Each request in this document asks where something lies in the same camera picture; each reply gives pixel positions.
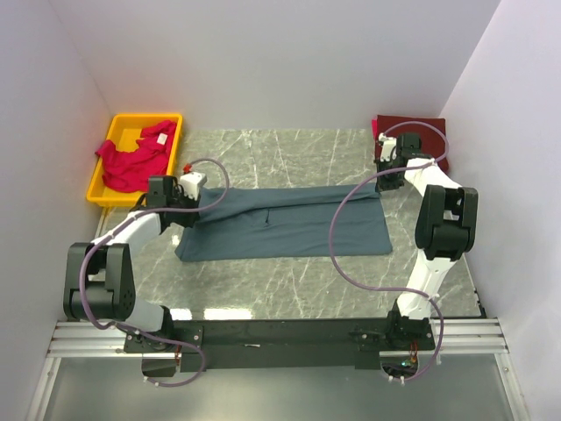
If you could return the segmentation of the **blue-grey t shirt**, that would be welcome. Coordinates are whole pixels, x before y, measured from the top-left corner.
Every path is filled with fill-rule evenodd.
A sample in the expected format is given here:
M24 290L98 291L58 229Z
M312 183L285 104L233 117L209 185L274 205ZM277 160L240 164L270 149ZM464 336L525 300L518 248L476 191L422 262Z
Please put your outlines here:
M204 189L202 212L175 249L182 262L387 255L393 251L380 196L350 185Z

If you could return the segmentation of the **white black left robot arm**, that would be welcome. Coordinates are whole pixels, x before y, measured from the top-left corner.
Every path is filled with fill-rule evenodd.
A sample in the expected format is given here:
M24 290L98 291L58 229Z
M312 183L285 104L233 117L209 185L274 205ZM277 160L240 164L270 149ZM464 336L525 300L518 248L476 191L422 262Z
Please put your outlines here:
M179 178L152 176L127 218L90 242L74 243L67 253L63 311L70 320L106 320L144 332L154 352L169 350L175 341L174 321L166 306L138 298L132 257L170 225L192 228L206 175L188 172Z

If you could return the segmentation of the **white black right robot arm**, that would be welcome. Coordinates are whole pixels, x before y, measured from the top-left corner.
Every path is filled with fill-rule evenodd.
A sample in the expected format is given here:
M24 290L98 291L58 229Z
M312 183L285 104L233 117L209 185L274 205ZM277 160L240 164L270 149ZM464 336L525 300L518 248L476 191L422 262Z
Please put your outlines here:
M432 336L432 304L445 276L474 244L479 194L454 182L437 160L422 151L422 140L413 132L398 137L379 136L377 169L384 174L378 191L409 183L422 197L415 225L415 265L406 290L387 315L385 340L396 350Z

